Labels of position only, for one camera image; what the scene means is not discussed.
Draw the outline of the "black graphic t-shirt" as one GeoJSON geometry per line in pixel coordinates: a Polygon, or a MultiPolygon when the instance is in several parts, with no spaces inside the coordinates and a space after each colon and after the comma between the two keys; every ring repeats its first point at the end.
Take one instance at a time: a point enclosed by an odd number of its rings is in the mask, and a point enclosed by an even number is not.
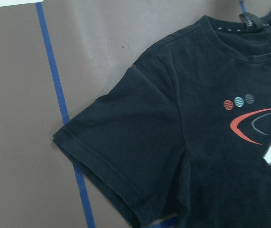
{"type": "Polygon", "coordinates": [[[271,228],[271,10],[203,16],[54,134],[133,228],[271,228]]]}

